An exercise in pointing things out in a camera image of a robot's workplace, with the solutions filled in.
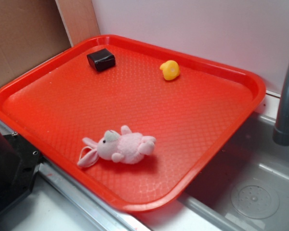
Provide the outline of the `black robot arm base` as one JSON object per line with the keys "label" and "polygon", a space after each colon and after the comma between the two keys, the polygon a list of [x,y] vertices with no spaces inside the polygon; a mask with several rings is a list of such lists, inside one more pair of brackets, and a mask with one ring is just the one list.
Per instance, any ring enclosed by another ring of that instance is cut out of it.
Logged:
{"label": "black robot arm base", "polygon": [[31,194],[40,151],[21,135],[0,133],[0,215]]}

